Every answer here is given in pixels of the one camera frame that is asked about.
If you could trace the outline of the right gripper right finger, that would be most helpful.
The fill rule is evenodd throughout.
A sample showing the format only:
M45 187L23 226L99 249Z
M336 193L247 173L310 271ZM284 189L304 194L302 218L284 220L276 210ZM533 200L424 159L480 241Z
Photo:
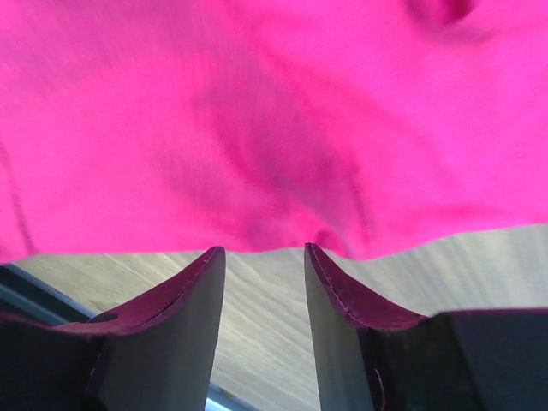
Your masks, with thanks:
M304 272L322 409L546 409L544 308L426 317L359 283L313 243Z

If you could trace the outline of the pink t shirt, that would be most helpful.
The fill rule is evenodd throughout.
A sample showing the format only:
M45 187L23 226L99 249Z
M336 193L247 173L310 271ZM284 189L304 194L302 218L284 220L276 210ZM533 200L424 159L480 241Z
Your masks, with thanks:
M1 4L4 262L546 220L544 1Z

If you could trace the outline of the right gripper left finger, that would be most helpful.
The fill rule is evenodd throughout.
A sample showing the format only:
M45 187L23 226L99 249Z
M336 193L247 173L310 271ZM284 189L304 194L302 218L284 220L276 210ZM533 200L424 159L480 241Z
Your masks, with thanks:
M1 310L4 410L202 410L218 340L221 247L87 322Z

